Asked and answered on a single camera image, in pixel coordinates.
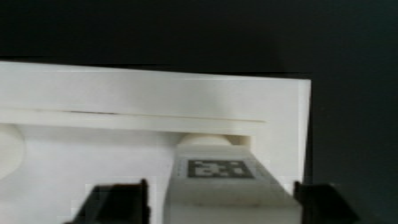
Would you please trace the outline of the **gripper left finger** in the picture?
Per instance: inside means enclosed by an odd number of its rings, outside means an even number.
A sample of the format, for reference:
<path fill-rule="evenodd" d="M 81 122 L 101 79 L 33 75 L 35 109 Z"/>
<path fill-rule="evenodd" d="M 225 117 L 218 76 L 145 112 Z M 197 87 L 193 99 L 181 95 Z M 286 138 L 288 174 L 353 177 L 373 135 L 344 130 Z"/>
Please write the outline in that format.
<path fill-rule="evenodd" d="M 96 185 L 76 216 L 64 224 L 149 224 L 149 185 Z"/>

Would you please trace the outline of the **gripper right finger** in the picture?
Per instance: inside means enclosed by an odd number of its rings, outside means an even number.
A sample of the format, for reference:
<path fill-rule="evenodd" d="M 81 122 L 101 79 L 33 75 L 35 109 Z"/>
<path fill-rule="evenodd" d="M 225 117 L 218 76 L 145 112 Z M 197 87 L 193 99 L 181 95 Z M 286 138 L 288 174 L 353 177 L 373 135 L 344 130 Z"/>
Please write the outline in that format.
<path fill-rule="evenodd" d="M 296 182 L 293 197 L 302 205 L 302 224 L 355 224 L 360 220 L 330 184 Z"/>

